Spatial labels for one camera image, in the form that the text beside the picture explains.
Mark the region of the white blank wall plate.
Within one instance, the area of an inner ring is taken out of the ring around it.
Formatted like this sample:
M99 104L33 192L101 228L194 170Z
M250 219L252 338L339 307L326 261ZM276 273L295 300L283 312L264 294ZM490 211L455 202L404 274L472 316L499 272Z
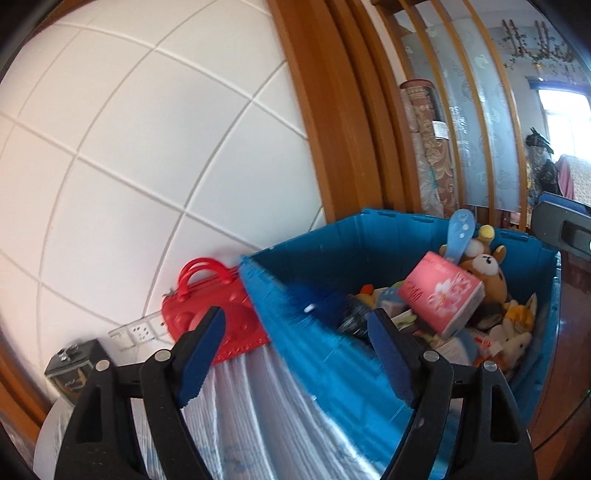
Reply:
M156 337L163 337L168 334L166 322L160 312L155 312L150 316L149 324Z

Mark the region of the white power socket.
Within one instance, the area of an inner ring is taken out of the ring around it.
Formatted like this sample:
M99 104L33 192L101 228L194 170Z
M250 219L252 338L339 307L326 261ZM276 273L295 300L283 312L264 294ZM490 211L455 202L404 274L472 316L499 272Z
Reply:
M155 338L152 328L145 321L130 323L126 326L129 336L135 345L149 342Z

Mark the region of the white wall switch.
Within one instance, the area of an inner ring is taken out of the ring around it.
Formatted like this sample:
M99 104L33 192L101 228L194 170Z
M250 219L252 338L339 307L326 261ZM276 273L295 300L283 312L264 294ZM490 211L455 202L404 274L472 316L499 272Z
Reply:
M134 346L134 342L125 326L111 330L108 335L119 351L129 350Z

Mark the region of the rolled patterned carpet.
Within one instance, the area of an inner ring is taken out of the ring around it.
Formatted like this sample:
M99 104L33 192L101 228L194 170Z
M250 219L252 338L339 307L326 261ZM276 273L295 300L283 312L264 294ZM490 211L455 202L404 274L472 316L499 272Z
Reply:
M450 218L459 208L450 133L435 85L412 79L400 85L413 141L419 191L426 214Z

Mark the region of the white duck plush toy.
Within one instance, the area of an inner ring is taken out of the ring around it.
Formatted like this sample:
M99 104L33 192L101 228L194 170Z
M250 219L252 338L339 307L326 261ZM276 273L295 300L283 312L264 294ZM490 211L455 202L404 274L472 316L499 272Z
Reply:
M504 317L509 319L518 334L532 333L535 328L538 309L538 296L533 293L525 304L515 299L504 304Z

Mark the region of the pink tissue pack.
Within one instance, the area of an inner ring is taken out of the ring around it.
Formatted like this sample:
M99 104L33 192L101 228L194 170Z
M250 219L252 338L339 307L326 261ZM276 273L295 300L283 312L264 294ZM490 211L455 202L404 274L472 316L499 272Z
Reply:
M463 329L485 297L484 283L427 252L399 289L400 297L442 339Z

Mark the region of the brown bear plush toy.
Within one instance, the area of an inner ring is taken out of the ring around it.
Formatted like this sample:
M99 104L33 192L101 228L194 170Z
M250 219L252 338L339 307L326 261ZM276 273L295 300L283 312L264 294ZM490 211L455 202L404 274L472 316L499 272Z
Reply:
M508 290L501 264L506 257L506 247L499 246L491 249L495 238L495 230L491 225L484 225L479 229L478 236L470 241L468 248L461 258L459 267L467 273L476 276L484 285L484 304L493 305L505 303ZM445 258L447 243L442 245L439 254Z

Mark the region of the metal clip on box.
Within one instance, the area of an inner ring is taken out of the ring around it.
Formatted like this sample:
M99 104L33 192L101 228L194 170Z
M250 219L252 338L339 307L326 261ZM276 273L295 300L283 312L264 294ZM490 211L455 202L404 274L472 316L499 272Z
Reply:
M61 363L71 363L77 355L78 350L77 344L69 345L57 352L57 358Z

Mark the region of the black gift box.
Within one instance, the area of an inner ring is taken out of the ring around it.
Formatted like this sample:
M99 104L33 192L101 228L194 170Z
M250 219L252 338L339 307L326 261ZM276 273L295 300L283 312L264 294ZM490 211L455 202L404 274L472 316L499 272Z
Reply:
M100 360L110 361L109 355L97 339L77 345L79 350L71 363L61 363L56 353L44 371L47 380L70 405L77 403L95 364Z

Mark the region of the white bunny plush toy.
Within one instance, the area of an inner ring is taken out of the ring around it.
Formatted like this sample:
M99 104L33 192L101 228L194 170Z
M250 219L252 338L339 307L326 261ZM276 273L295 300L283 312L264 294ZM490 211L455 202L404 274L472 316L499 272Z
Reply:
M489 336L500 344L501 351L495 355L504 373L512 371L521 361L532 342L532 334L519 333L511 320L503 321L489 331Z

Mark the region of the blue plastic storage bin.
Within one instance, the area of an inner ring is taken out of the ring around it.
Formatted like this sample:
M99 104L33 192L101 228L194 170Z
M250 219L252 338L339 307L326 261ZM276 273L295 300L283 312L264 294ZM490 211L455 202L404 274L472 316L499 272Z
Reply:
M428 251L444 244L448 220L366 209L246 257L239 275L254 310L304 391L353 447L384 470L412 410L397 398L367 333L369 307L353 294L365 285L404 280ZM527 424L532 419L556 344L561 257L533 236L496 230L507 248L502 264L510 297L535 293L533 341L508 380Z

